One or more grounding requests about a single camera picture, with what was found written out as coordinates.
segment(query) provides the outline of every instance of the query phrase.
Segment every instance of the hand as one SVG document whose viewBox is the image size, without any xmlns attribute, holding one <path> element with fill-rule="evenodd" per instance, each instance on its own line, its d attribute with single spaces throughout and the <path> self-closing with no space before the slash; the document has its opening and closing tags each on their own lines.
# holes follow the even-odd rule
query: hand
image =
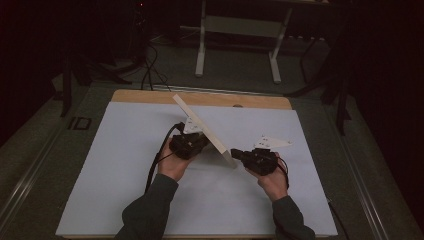
<svg viewBox="0 0 424 240">
<path fill-rule="evenodd" d="M 278 161 L 278 164 L 283 167 L 284 170 L 286 170 L 281 161 Z M 287 182 L 285 177 L 286 173 L 283 173 L 280 168 L 277 167 L 273 173 L 265 176 L 261 176 L 247 168 L 246 171 L 258 179 L 259 186 L 264 189 L 266 195 L 268 195 L 272 202 L 288 195 Z"/>
<path fill-rule="evenodd" d="M 172 153 L 171 149 L 169 149 L 169 143 L 171 140 L 172 138 L 167 140 L 162 153 L 160 154 L 159 159 L 165 158 L 158 163 L 158 173 L 166 175 L 178 182 L 183 177 L 187 166 L 194 160 L 194 157 L 189 160 L 177 157 Z"/>
</svg>

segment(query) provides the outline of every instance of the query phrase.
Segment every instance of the dark floor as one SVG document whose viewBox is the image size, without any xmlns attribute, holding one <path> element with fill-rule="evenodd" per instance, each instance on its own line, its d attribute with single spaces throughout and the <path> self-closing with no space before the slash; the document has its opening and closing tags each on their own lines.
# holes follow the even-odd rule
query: dark floor
<svg viewBox="0 0 424 240">
<path fill-rule="evenodd" d="M 278 57 L 283 78 L 280 85 L 272 82 L 266 51 L 223 50 L 217 45 L 218 49 L 206 51 L 204 76 L 196 78 L 197 49 L 191 47 L 190 39 L 178 47 L 153 44 L 158 51 L 155 70 L 163 75 L 152 74 L 152 81 L 160 82 L 161 76 L 172 90 L 183 87 L 279 96 L 305 85 L 298 64 L 307 46 L 303 40 L 284 41 Z M 308 77 L 316 73 L 327 51 L 326 44 L 319 42 L 308 54 L 305 59 Z M 149 59 L 153 60 L 154 56 L 150 49 Z M 50 100 L 0 149 L 0 205 L 7 202 L 31 162 L 40 158 L 44 161 L 31 191 L 10 218 L 1 239 L 59 239 L 54 233 L 62 211 L 113 92 L 120 88 L 140 88 L 145 71 L 143 68 L 130 75 L 123 74 L 133 82 L 130 86 L 116 85 L 100 77 L 89 88 L 75 86 L 74 107 L 68 118 L 60 119 L 61 103 Z M 164 89 L 159 85 L 154 88 Z M 351 120 L 345 121 L 346 136 L 342 137 L 334 125 L 335 108 L 321 104 L 321 93 L 322 89 L 317 89 L 290 101 L 299 114 L 324 191 L 350 239 L 424 239 L 355 100 L 349 98 L 347 110 Z M 91 127 L 86 131 L 66 129 L 74 116 L 91 118 Z M 45 146 L 55 133 L 52 146 Z M 40 149 L 47 150 L 37 155 Z M 340 223 L 336 223 L 340 235 L 329 239 L 347 239 Z"/>
</svg>

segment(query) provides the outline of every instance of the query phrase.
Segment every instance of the dark background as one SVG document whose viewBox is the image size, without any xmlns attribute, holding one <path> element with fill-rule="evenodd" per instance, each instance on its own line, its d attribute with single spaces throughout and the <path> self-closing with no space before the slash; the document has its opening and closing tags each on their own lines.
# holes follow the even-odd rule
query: dark background
<svg viewBox="0 0 424 240">
<path fill-rule="evenodd" d="M 98 62 L 130 57 L 133 4 L 129 0 L 120 5 L 112 0 L 0 2 L 0 146 L 54 95 L 50 81 L 62 72 L 65 43 Z M 323 76 L 332 72 L 351 76 L 349 91 L 424 229 L 423 1 L 362 1 L 358 6 L 340 35 L 337 26 L 347 15 L 317 6 L 297 8 L 288 33 L 328 40 L 332 51 Z M 257 8 L 247 4 L 237 10 L 221 2 L 210 10 L 245 15 L 251 14 L 249 7 Z M 156 29 L 178 39 L 180 24 L 199 25 L 199 9 L 197 0 L 158 0 L 149 17 Z M 278 19 L 275 9 L 264 6 L 254 15 Z M 123 37 L 112 34 L 116 32 Z"/>
</svg>

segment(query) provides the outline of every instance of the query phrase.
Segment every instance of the white paper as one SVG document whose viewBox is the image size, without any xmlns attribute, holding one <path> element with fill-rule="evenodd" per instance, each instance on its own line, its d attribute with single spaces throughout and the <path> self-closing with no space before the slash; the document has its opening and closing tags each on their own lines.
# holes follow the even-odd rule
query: white paper
<svg viewBox="0 0 424 240">
<path fill-rule="evenodd" d="M 337 235 L 295 111 L 190 107 L 230 148 L 250 151 L 262 135 L 290 139 L 292 146 L 273 149 L 289 167 L 289 194 L 317 235 Z M 111 102 L 56 234 L 116 234 L 123 209 L 144 192 L 166 133 L 185 120 L 178 105 Z M 216 149 L 204 149 L 179 185 L 165 236 L 274 234 L 271 202 L 256 179 L 228 166 Z"/>
</svg>

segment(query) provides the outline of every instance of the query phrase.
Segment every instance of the wooden board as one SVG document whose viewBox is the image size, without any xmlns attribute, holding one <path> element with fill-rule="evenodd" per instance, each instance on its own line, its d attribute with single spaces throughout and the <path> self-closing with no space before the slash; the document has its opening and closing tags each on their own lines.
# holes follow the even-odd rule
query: wooden board
<svg viewBox="0 0 424 240">
<path fill-rule="evenodd" d="M 253 95 L 236 95 L 221 93 L 187 93 L 187 92 L 159 92 L 141 90 L 117 90 L 112 102 L 139 102 L 175 104 L 172 97 L 178 95 L 188 105 L 249 108 L 292 109 L 289 100 L 285 97 L 267 97 Z"/>
<path fill-rule="evenodd" d="M 222 154 L 224 159 L 230 164 L 232 168 L 236 168 L 237 164 L 235 163 L 233 157 L 231 156 L 228 149 L 221 143 L 221 141 L 216 137 L 216 135 L 208 128 L 208 126 L 194 113 L 189 106 L 181 99 L 178 94 L 174 95 L 173 99 L 180 108 L 199 126 L 209 141 L 218 149 L 219 153 Z"/>
</svg>

